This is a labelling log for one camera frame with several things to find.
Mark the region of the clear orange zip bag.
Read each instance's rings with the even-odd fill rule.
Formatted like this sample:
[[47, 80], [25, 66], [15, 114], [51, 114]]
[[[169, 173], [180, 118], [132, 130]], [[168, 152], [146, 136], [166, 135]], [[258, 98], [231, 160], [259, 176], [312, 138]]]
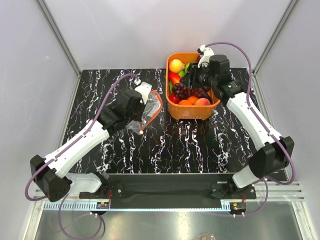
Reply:
[[156, 90], [152, 90], [148, 95], [148, 100], [141, 121], [131, 121], [126, 128], [138, 135], [142, 135], [144, 130], [152, 123], [152, 121], [159, 115], [163, 108], [163, 101]]

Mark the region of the purple grape bunch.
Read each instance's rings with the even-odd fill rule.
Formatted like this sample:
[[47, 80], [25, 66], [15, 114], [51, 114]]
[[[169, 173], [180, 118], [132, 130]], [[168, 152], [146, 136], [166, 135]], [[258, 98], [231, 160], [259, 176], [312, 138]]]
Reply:
[[203, 88], [193, 88], [187, 87], [183, 83], [176, 83], [172, 88], [171, 92], [179, 97], [181, 100], [186, 100], [189, 97], [197, 97], [197, 98], [206, 98], [210, 99], [211, 97]]

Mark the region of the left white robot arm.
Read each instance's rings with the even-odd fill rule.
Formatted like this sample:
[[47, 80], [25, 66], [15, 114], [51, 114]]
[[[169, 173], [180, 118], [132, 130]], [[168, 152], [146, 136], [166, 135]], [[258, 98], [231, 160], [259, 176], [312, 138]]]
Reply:
[[120, 94], [104, 106], [96, 120], [88, 124], [71, 140], [45, 157], [35, 155], [30, 160], [33, 182], [50, 202], [64, 198], [68, 193], [90, 193], [103, 198], [108, 186], [99, 173], [70, 173], [70, 169], [95, 146], [123, 130], [132, 121], [141, 121], [152, 86], [146, 82], [134, 90]]

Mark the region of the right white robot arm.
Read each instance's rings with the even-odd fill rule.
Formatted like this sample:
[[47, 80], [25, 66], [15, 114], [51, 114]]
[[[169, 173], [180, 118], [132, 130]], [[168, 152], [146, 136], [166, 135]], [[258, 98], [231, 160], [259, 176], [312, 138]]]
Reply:
[[230, 62], [225, 55], [217, 54], [208, 61], [192, 62], [185, 75], [192, 87], [207, 87], [241, 122], [254, 143], [256, 152], [247, 166], [236, 172], [225, 183], [222, 195], [239, 198], [245, 190], [261, 180], [290, 166], [294, 141], [276, 131], [252, 103], [250, 87], [232, 78]]

